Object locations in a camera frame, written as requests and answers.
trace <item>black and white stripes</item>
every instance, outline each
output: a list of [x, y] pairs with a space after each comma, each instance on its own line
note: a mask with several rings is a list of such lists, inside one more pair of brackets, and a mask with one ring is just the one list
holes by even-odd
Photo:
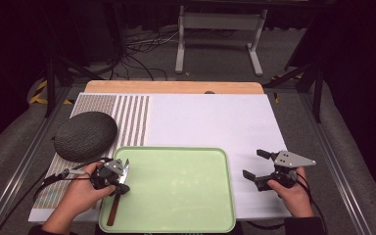
[[[78, 96], [71, 116], [84, 112], [103, 112], [117, 123], [117, 140], [110, 150], [101, 157], [111, 158], [121, 146], [143, 146], [148, 140], [149, 110], [152, 97], [148, 95], [93, 94], [81, 93]], [[46, 176], [58, 174], [65, 168], [75, 167], [57, 154], [51, 162]], [[34, 204], [35, 209], [54, 209], [63, 197], [69, 182], [59, 181], [43, 190]]]

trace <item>wrist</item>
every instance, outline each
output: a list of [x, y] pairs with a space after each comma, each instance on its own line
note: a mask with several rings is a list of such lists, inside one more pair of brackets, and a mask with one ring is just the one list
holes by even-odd
[[74, 214], [57, 207], [42, 225], [41, 229], [50, 233], [70, 234], [70, 226], [74, 218]]
[[313, 210], [311, 207], [309, 207], [303, 210], [294, 211], [292, 213], [292, 217], [296, 217], [296, 218], [313, 217]]

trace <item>plastic tray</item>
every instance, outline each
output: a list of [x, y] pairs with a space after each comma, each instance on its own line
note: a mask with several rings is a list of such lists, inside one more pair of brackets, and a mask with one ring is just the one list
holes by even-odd
[[226, 233], [235, 224], [225, 153], [216, 148], [122, 147], [129, 159], [115, 224], [107, 220], [114, 197], [103, 200], [99, 225], [110, 233]]

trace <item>human hand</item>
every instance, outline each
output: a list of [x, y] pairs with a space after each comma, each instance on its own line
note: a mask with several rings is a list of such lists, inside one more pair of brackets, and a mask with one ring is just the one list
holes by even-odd
[[44, 223], [42, 230], [58, 234], [69, 234], [70, 225], [77, 215], [86, 212], [97, 201], [115, 191], [116, 186], [114, 185], [96, 190], [88, 179], [97, 165], [101, 164], [101, 162], [89, 164], [83, 169], [87, 172], [86, 174], [79, 175], [77, 180], [70, 182], [63, 199]]
[[[296, 172], [303, 178], [306, 178], [305, 169], [303, 167], [298, 167]], [[302, 180], [300, 176], [298, 176], [298, 180], [307, 187], [305, 181]], [[293, 217], [313, 217], [309, 195], [301, 185], [295, 184], [292, 188], [285, 188], [272, 179], [267, 181], [267, 185], [282, 198], [286, 209]]]

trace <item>black wire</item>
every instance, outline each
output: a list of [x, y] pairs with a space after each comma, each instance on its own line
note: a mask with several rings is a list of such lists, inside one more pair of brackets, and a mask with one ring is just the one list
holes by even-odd
[[202, 29], [189, 29], [188, 28], [188, 29], [186, 29], [186, 31], [188, 33], [184, 36], [184, 38], [187, 38], [187, 37], [189, 37], [192, 34], [197, 33], [197, 32], [207, 32], [207, 33], [211, 33], [211, 34], [214, 34], [214, 35], [217, 35], [217, 36], [220, 36], [220, 37], [230, 37], [234, 34], [234, 32], [236, 30], [230, 30], [230, 29], [225, 30], [225, 31], [229, 32], [227, 35], [218, 33], [218, 32], [216, 32], [215, 30], [212, 30], [212, 29], [205, 29], [205, 28], [202, 28]]
[[145, 71], [149, 74], [149, 76], [151, 77], [151, 79], [154, 80], [154, 77], [152, 76], [151, 72], [140, 61], [136, 60], [134, 57], [132, 57], [130, 55], [127, 55], [127, 57], [129, 57], [130, 59], [132, 59], [135, 62], [139, 63], [139, 65], [141, 65], [145, 69]]
[[35, 185], [41, 180], [42, 177], [48, 172], [48, 169], [50, 166], [48, 166], [44, 172], [35, 180], [35, 182], [32, 183], [32, 185], [26, 190], [26, 192], [21, 196], [21, 198], [17, 201], [17, 203], [14, 205], [14, 207], [6, 213], [5, 218], [0, 223], [0, 231], [4, 227], [5, 223], [8, 221], [9, 217], [14, 213], [15, 209], [21, 204], [21, 202], [25, 199], [25, 197], [30, 193], [30, 191], [35, 187]]
[[[91, 72], [96, 74], [96, 75], [108, 72], [118, 64], [118, 60], [119, 59], [114, 59], [114, 61], [112, 62], [111, 65], [106, 66], [105, 68], [102, 68], [102, 69], [99, 69], [99, 70], [92, 70]], [[85, 77], [86, 76], [86, 75], [82, 74], [81, 72], [75, 72], [75, 71], [70, 71], [70, 70], [69, 70], [69, 73], [74, 77]]]
[[112, 80], [112, 77], [113, 77], [113, 74], [115, 73], [115, 67], [112, 67], [112, 71], [111, 71], [111, 75], [109, 77], [109, 80]]
[[[171, 35], [171, 34], [175, 34], [175, 32], [177, 32], [177, 30], [168, 31], [168, 32], [165, 32], [164, 34], [158, 33], [158, 35], [155, 38], [150, 38], [151, 41], [146, 43], [146, 44], [136, 45], [138, 43], [137, 41], [128, 42], [127, 48], [133, 52], [132, 55], [134, 55], [137, 52], [149, 53], [149, 52], [152, 52], [153, 50], [155, 50], [156, 48], [158, 48], [159, 46], [167, 44], [167, 42], [170, 41], [170, 38], [169, 38], [169, 40], [166, 40], [166, 39], [164, 39], [164, 37]], [[143, 40], [140, 40], [139, 42], [143, 43], [145, 41], [147, 41], [147, 40], [143, 39]]]
[[[128, 65], [127, 63], [125, 62], [122, 62], [123, 64], [131, 67], [131, 68], [134, 68], [134, 69], [138, 69], [138, 70], [144, 70], [144, 68], [139, 68], [139, 67], [134, 67], [134, 66], [131, 66], [131, 65]], [[166, 74], [166, 71], [164, 70], [161, 70], [161, 69], [150, 69], [150, 68], [147, 68], [149, 71], [161, 71], [164, 73], [164, 79], [167, 80], [167, 74]]]
[[247, 223], [249, 223], [253, 227], [261, 229], [261, 230], [275, 230], [275, 229], [279, 229], [279, 228], [281, 228], [282, 226], [285, 225], [285, 223], [281, 223], [281, 224], [276, 224], [276, 225], [263, 226], [263, 225], [255, 224], [255, 223], [250, 222], [250, 221], [248, 221]]
[[326, 226], [326, 221], [325, 221], [325, 217], [323, 216], [323, 213], [322, 211], [320, 210], [320, 207], [318, 206], [318, 204], [313, 200], [312, 198], [312, 195], [310, 194], [310, 190], [309, 190], [309, 184], [307, 184], [307, 181], [305, 178], [303, 178], [300, 174], [298, 174], [298, 176], [300, 176], [304, 182], [306, 183], [307, 187], [299, 180], [297, 180], [297, 183], [299, 185], [301, 185], [305, 191], [307, 192], [307, 195], [309, 196], [309, 201], [316, 207], [316, 210], [319, 212], [319, 216], [320, 216], [320, 219], [322, 220], [322, 225], [323, 225], [323, 230], [325, 232], [325, 235], [328, 235], [328, 227]]
[[127, 80], [130, 79], [130, 76], [129, 76], [129, 70], [128, 70], [127, 67], [123, 64], [123, 61], [121, 61], [120, 63], [121, 63], [121, 65], [124, 67], [124, 69], [126, 70]]
[[115, 75], [116, 75], [117, 77], [127, 78], [127, 77], [125, 77], [125, 76], [123, 76], [123, 75], [118, 74], [117, 72], [115, 72]]
[[62, 179], [62, 180], [73, 181], [73, 180], [84, 180], [84, 179], [91, 179], [91, 178], [65, 178], [65, 179]]
[[80, 168], [82, 168], [82, 167], [84, 167], [84, 166], [87, 166], [87, 165], [90, 165], [90, 164], [93, 164], [93, 163], [96, 163], [96, 162], [99, 162], [99, 161], [106, 161], [106, 162], [108, 162], [108, 161], [110, 161], [110, 160], [111, 160], [111, 159], [109, 159], [109, 158], [97, 158], [97, 159], [94, 159], [94, 160], [89, 161], [89, 162], [87, 162], [87, 163], [79, 164], [79, 165], [73, 167], [72, 169], [80, 169]]

